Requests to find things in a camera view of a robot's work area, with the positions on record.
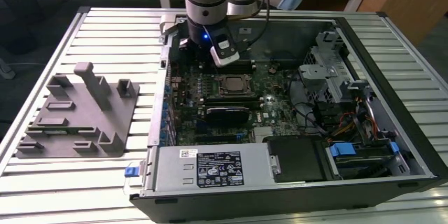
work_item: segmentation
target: barcode label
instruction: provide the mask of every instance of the barcode label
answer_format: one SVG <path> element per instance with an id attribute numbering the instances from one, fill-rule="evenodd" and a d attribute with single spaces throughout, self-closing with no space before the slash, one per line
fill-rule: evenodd
<path id="1" fill-rule="evenodd" d="M 196 157 L 198 149 L 180 150 L 179 157 Z"/>
<path id="2" fill-rule="evenodd" d="M 243 176 L 231 176 L 230 178 L 232 178 L 230 180 L 243 180 Z"/>

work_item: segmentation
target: electronic component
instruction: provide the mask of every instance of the electronic component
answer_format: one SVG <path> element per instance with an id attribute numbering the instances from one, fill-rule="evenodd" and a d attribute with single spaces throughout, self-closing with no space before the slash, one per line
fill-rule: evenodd
<path id="1" fill-rule="evenodd" d="M 219 76 L 219 95 L 222 97 L 254 96 L 247 74 L 234 76 Z"/>
<path id="2" fill-rule="evenodd" d="M 282 169 L 274 175 L 278 183 L 338 179 L 327 162 L 320 136 L 270 136 L 264 141 Z"/>
<path id="3" fill-rule="evenodd" d="M 206 121 L 214 125 L 236 125 L 247 122 L 248 108 L 210 108 L 206 112 Z"/>
<path id="4" fill-rule="evenodd" d="M 236 135 L 220 135 L 220 136 L 198 136 L 195 141 L 202 144 L 223 144 L 236 143 L 242 140 L 243 134 Z"/>
<path id="5" fill-rule="evenodd" d="M 263 140 L 266 137 L 272 136 L 274 132 L 272 132 L 272 127 L 266 126 L 266 127 L 255 127 L 254 131 L 254 139 L 256 143 L 263 143 Z"/>

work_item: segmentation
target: orange wire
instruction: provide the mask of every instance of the orange wire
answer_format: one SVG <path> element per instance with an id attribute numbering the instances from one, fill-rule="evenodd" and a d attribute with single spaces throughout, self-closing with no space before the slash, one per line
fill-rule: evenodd
<path id="1" fill-rule="evenodd" d="M 368 116 L 366 116 L 366 118 L 367 118 L 367 120 L 370 120 L 371 123 L 372 123 L 372 131 L 374 131 L 375 139 L 379 139 L 379 136 L 378 136 L 378 133 L 376 133 L 376 128 L 378 128 L 378 126 L 376 126 L 376 122 L 375 122 L 375 120 L 374 120 L 372 118 L 370 118 Z"/>
<path id="2" fill-rule="evenodd" d="M 344 113 L 344 114 L 342 115 L 342 117 L 339 118 L 339 127 L 343 126 L 344 116 L 351 115 L 351 114 L 355 114 L 355 112 L 347 112 L 347 113 Z"/>

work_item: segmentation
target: motherboard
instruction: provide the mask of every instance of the motherboard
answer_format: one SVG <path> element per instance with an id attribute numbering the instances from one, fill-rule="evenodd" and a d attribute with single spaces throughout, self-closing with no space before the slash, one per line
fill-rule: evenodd
<path id="1" fill-rule="evenodd" d="M 174 66 L 176 145 L 255 143 L 258 132 L 298 135 L 288 94 L 291 70 L 248 62 L 251 73 L 210 73 L 202 65 Z"/>

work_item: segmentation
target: dark floor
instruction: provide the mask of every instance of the dark floor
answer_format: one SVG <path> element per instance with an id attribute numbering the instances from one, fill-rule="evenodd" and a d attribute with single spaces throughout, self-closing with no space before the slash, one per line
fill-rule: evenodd
<path id="1" fill-rule="evenodd" d="M 38 0 L 46 13 L 46 20 L 31 25 L 31 31 L 39 41 L 39 48 L 23 55 L 12 55 L 0 46 L 0 58 L 7 63 L 47 63 L 60 39 L 66 33 L 70 23 L 80 6 L 95 7 L 160 7 L 159 0 Z M 172 0 L 174 8 L 183 8 L 184 0 Z M 2 8 L 0 3 L 0 33 L 8 33 L 2 29 L 3 24 L 14 20 L 10 10 Z M 448 18 L 443 18 L 427 39 L 419 46 L 422 54 L 439 71 L 440 75 L 448 80 Z M 28 97 L 35 82 L 44 69 L 39 65 L 11 66 L 16 72 L 12 80 L 0 77 L 0 140 L 7 133 L 8 123 L 12 121 Z"/>

